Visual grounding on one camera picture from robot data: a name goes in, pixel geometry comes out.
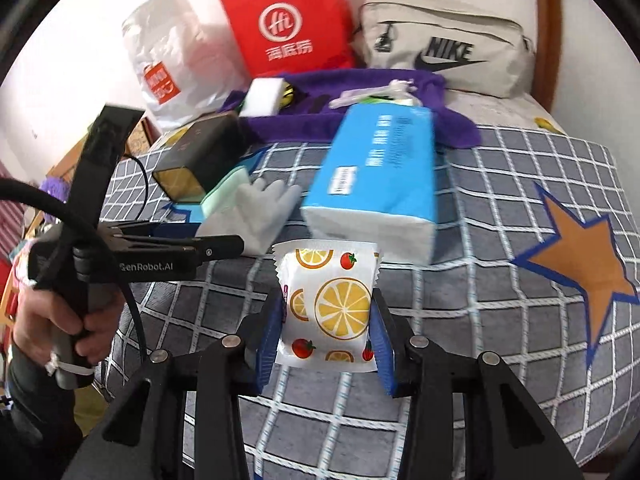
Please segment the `person left hand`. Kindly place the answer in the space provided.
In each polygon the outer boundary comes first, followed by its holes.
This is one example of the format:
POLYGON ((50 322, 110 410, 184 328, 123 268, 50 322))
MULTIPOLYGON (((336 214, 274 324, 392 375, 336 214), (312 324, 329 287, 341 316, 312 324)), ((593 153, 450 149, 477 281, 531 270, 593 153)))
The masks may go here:
POLYGON ((103 309, 80 318, 55 292, 22 285, 12 335, 14 346, 32 362, 45 366, 53 349, 53 327, 72 336, 86 330, 88 335, 77 341, 76 352, 90 364, 99 363, 110 354, 125 304, 122 292, 111 285, 106 288, 105 298, 103 309))

